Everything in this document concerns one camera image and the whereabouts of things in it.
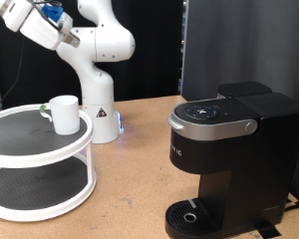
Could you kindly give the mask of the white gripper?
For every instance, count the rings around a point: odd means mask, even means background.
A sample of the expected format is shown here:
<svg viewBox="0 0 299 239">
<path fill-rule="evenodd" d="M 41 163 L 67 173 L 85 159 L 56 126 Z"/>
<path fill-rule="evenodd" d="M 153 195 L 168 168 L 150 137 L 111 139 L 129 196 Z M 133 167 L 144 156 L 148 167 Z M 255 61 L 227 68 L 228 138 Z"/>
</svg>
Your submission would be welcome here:
<svg viewBox="0 0 299 239">
<path fill-rule="evenodd" d="M 20 32 L 46 49 L 56 50 L 62 42 L 78 48 L 81 41 L 71 32 L 72 28 L 73 19 L 67 13 L 54 23 L 45 20 L 38 10 L 32 10 Z"/>
</svg>

